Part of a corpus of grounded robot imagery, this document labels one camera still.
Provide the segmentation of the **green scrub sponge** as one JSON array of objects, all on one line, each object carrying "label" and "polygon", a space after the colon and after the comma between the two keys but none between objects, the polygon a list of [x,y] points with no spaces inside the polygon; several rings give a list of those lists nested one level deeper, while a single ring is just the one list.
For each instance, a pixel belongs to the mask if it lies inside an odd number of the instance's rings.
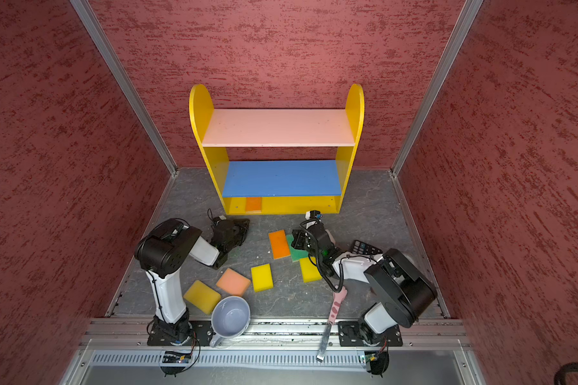
[{"label": "green scrub sponge", "polygon": [[308,252],[306,250],[297,250],[292,246],[292,242],[294,241],[294,237],[292,234],[288,234],[286,236],[287,244],[290,250],[290,257],[292,262],[297,262],[303,258],[308,258]]}]

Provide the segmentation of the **orange sponge yellow base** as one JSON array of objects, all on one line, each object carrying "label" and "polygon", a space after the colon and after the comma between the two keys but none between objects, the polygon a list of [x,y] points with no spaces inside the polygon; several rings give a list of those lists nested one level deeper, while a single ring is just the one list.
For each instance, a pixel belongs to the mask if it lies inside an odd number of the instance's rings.
[{"label": "orange sponge yellow base", "polygon": [[284,230],[269,233],[268,237],[274,260],[291,256],[290,247],[287,243],[287,235]]},{"label": "orange sponge yellow base", "polygon": [[245,203],[246,213],[261,213],[263,209],[262,197],[247,197]]}]

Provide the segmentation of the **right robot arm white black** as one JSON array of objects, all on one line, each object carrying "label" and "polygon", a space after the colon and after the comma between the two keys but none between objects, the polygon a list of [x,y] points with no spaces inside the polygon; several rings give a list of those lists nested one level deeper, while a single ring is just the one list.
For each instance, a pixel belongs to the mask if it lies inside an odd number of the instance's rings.
[{"label": "right robot arm white black", "polygon": [[303,221],[292,236],[292,247],[307,253],[309,263],[336,295],[349,281],[369,285],[377,301],[358,321],[361,338],[368,344],[390,328],[412,327],[438,297],[432,282],[400,250],[383,251],[358,240],[342,250],[319,218]]}]

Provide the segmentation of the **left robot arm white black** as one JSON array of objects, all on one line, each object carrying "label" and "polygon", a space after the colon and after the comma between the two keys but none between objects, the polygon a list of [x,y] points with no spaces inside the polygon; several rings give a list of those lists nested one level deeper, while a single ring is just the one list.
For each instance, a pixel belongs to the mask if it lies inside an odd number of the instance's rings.
[{"label": "left robot arm white black", "polygon": [[191,258],[214,270],[219,269],[226,263],[229,253],[247,239],[250,220],[215,217],[211,229],[213,237],[208,242],[201,229],[184,219],[170,218],[138,243],[134,257],[151,283],[159,321],[173,326],[186,314],[179,278],[185,261]]}]

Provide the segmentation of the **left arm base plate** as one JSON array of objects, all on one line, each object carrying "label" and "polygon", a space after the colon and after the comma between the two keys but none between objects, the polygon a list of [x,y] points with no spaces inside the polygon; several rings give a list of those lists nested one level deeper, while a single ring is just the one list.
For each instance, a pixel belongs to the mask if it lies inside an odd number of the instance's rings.
[{"label": "left arm base plate", "polygon": [[215,335],[210,321],[197,320],[173,325],[154,318],[147,325],[146,331],[149,347],[187,347],[195,341],[201,346],[208,347]]}]

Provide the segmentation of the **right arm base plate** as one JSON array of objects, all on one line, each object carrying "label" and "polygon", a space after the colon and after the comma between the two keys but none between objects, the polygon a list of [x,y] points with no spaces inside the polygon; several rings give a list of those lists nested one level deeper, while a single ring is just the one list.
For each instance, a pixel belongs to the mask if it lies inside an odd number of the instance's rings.
[{"label": "right arm base plate", "polygon": [[340,321],[337,323],[340,346],[342,347],[402,347],[403,340],[398,326],[393,326],[385,332],[377,334],[364,322]]}]

